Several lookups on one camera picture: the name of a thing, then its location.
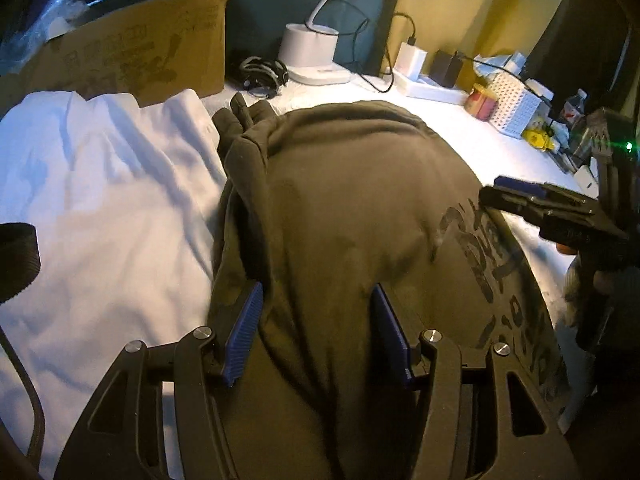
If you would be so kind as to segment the white desk lamp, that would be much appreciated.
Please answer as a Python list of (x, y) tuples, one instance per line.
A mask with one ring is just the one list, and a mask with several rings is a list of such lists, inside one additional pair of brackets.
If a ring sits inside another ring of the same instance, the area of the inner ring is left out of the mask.
[(319, 0), (303, 24), (286, 24), (278, 59), (298, 84), (323, 87), (346, 84), (352, 73), (334, 62), (340, 32), (314, 20), (329, 0)]

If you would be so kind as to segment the plastic water bottle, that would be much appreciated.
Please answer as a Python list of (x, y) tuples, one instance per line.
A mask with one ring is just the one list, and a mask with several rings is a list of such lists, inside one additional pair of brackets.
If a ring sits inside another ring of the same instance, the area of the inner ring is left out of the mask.
[(574, 96), (568, 98), (562, 109), (562, 118), (564, 122), (573, 128), (580, 118), (584, 117), (587, 93), (578, 89)]

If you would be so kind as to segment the brown t-shirt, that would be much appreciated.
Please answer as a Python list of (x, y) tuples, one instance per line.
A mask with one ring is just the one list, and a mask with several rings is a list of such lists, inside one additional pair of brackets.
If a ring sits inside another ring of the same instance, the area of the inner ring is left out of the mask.
[(553, 414), (570, 385), (539, 286), (480, 181), (419, 117), (383, 101), (214, 115), (227, 183), (209, 314), (248, 280), (265, 294), (221, 404), (243, 479), (398, 479), (411, 405), (370, 334), (378, 283), (466, 348), (510, 344)]

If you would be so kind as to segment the white power strip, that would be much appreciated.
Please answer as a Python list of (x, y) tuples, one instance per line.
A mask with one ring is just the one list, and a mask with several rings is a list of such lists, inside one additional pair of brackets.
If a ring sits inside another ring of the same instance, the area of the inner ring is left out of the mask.
[(407, 98), (454, 105), (463, 105), (468, 98), (468, 94), (463, 90), (457, 87), (442, 87), (440, 84), (424, 75), (421, 75), (418, 80), (409, 79), (397, 70), (393, 70), (393, 75), (394, 87)]

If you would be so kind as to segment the white garment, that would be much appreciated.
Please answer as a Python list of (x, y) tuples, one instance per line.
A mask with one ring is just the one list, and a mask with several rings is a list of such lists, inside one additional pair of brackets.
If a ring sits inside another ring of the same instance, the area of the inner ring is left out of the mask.
[(1, 325), (42, 403), (44, 478), (127, 342), (166, 344), (204, 323), (218, 141), (191, 90), (148, 107), (38, 92), (2, 118), (1, 218), (36, 229), (41, 269)]

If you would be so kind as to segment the white phone charger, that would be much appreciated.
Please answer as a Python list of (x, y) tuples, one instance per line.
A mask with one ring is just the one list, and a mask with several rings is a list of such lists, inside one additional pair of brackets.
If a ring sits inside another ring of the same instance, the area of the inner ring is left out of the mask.
[(414, 44), (402, 42), (394, 64), (394, 70), (409, 80), (417, 81), (421, 75), (427, 52)]

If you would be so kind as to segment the tissue box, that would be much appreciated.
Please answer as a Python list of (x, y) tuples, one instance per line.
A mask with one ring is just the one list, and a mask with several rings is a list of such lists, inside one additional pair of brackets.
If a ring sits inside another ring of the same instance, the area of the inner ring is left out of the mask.
[(599, 197), (598, 181), (588, 165), (582, 165), (574, 173), (574, 179), (585, 196), (594, 198), (595, 200)]

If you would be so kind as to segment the yellow curtain left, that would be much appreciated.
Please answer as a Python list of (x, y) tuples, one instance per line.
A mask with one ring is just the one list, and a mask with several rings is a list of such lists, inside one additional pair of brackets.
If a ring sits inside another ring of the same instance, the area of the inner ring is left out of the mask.
[(491, 56), (514, 51), (528, 55), (549, 25), (561, 0), (385, 0), (396, 16), (387, 26), (386, 46), (395, 61), (402, 40), (416, 31), (416, 45)]

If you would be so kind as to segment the teal curtain left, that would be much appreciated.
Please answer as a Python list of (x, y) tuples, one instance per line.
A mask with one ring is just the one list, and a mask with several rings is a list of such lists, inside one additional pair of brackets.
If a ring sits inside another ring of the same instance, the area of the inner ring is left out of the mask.
[[(302, 24), (320, 0), (230, 0), (226, 10), (228, 55), (272, 58), (287, 24)], [(385, 43), (397, 0), (331, 0), (316, 22), (343, 34), (335, 59), (373, 75), (383, 64)]]

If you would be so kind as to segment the yellow snack bag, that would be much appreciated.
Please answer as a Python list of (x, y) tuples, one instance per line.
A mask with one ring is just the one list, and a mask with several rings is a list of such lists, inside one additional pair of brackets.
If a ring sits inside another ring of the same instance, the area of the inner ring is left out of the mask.
[(555, 152), (558, 149), (552, 137), (544, 130), (525, 129), (522, 138), (537, 150)]

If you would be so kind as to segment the white perforated basket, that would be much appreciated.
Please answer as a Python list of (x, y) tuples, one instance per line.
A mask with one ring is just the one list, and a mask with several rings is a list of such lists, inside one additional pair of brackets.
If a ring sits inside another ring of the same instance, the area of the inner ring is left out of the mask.
[(501, 72), (488, 89), (497, 97), (489, 123), (500, 133), (519, 138), (534, 117), (541, 99), (514, 76)]

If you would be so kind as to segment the black power adapter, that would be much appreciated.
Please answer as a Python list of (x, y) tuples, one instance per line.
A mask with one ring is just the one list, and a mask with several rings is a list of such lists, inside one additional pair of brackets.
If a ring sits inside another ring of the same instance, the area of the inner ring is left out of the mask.
[(428, 72), (428, 76), (442, 88), (451, 89), (456, 85), (464, 62), (464, 57), (456, 53), (438, 50)]

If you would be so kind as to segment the red tin can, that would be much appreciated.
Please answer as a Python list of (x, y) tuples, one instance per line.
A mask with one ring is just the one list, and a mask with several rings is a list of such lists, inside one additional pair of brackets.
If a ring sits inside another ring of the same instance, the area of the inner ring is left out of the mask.
[(495, 92), (482, 84), (474, 84), (471, 93), (466, 98), (464, 110), (481, 122), (488, 122), (498, 104), (498, 96)]

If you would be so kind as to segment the glass jar white lid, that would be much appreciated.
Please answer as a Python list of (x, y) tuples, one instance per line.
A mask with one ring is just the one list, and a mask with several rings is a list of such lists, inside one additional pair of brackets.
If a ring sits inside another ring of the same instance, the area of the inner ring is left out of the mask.
[(527, 88), (532, 90), (536, 96), (538, 96), (538, 99), (540, 99), (540, 104), (538, 105), (536, 114), (541, 118), (547, 118), (551, 112), (554, 93), (541, 82), (536, 81), (533, 78), (527, 78), (525, 84)]

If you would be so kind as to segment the cardboard box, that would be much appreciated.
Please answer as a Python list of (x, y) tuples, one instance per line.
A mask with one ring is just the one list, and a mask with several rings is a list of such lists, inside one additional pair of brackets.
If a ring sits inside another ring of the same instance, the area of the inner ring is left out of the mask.
[(1, 78), (1, 111), (37, 91), (130, 93), (142, 106), (221, 92), (228, 1), (148, 0), (55, 38)]

